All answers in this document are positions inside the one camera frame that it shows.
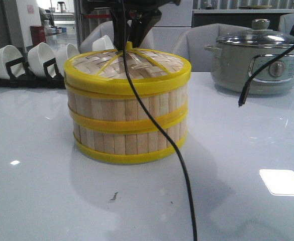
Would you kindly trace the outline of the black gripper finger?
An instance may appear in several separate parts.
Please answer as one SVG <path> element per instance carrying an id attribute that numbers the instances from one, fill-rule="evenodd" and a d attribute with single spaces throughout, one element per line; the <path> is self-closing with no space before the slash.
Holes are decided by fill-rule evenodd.
<path id="1" fill-rule="evenodd" d="M 159 9 L 136 12 L 130 26 L 130 42 L 134 48 L 141 45 L 148 32 L 160 21 L 161 16 Z"/>
<path id="2" fill-rule="evenodd" d="M 129 32 L 126 15 L 120 11 L 111 11 L 111 17 L 114 29 L 113 44 L 117 50 L 122 51 L 126 46 Z"/>

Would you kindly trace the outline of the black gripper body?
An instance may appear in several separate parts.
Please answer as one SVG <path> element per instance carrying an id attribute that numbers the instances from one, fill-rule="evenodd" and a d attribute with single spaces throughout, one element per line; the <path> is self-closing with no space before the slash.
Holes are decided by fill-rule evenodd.
<path id="1" fill-rule="evenodd" d="M 87 13 L 90 13 L 97 8 L 109 8 L 111 10 L 115 10 L 116 12 L 125 9 L 127 12 L 135 12 L 136 17 L 142 18 L 145 16 L 161 16 L 161 11 L 159 10 L 161 6 L 166 4 L 175 4 L 178 6 L 180 3 L 180 0 L 106 0 L 82 1 L 82 7 Z"/>

